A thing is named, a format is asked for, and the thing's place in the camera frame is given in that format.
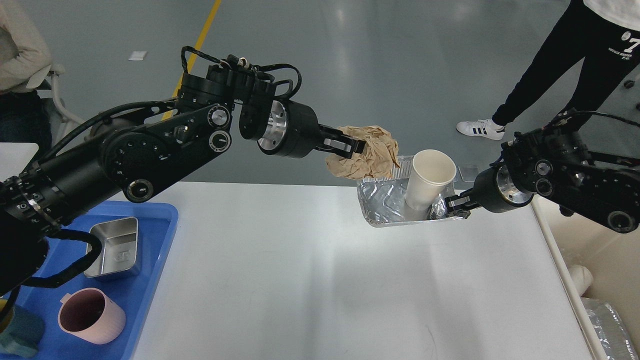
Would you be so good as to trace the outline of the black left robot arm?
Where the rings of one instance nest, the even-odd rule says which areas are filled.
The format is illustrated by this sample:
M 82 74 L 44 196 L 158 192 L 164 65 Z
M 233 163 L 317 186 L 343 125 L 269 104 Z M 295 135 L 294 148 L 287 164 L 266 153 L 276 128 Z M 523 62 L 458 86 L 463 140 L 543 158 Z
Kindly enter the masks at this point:
M 78 125 L 17 176 L 1 182 L 1 294 L 16 301 L 22 286 L 56 289 L 86 271 L 102 245 L 69 225 L 122 192 L 149 199 L 226 152 L 238 129 L 265 155 L 303 158 L 322 151 L 350 159 L 366 142 L 318 123 L 308 105 L 292 101 L 297 81 L 276 80 L 288 63 L 219 59 L 181 50 L 183 76 L 169 100 L 118 105 Z

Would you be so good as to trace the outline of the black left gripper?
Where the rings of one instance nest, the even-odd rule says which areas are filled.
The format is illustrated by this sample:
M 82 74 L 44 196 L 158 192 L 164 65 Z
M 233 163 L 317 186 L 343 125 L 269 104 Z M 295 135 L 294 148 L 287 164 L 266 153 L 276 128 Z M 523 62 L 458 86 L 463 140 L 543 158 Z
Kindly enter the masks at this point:
M 289 158 L 303 158 L 316 150 L 351 159 L 366 147 L 364 140 L 319 124 L 310 106 L 289 100 L 272 102 L 266 130 L 257 144 L 265 155 Z

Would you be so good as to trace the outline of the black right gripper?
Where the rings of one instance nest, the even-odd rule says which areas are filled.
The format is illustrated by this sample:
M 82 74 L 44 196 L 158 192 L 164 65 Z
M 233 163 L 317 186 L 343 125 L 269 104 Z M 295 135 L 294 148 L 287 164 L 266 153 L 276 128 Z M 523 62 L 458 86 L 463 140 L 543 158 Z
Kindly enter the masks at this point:
M 516 187 L 507 166 L 490 167 L 475 178 L 468 194 L 453 194 L 444 198 L 446 218 L 468 219 L 476 204 L 494 214 L 526 207 L 534 193 Z

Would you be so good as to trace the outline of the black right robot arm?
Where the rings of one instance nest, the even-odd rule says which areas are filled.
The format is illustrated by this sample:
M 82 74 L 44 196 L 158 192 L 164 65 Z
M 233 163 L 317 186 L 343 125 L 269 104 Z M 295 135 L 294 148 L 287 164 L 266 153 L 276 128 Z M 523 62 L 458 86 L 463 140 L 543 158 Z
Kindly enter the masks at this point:
M 541 129 L 516 132 L 473 187 L 445 198 L 447 214 L 463 216 L 476 208 L 502 214 L 540 196 L 557 204 L 566 217 L 579 214 L 621 234 L 635 231 L 639 160 L 588 150 L 579 133 L 568 129 L 569 120 L 581 114 L 570 109 Z

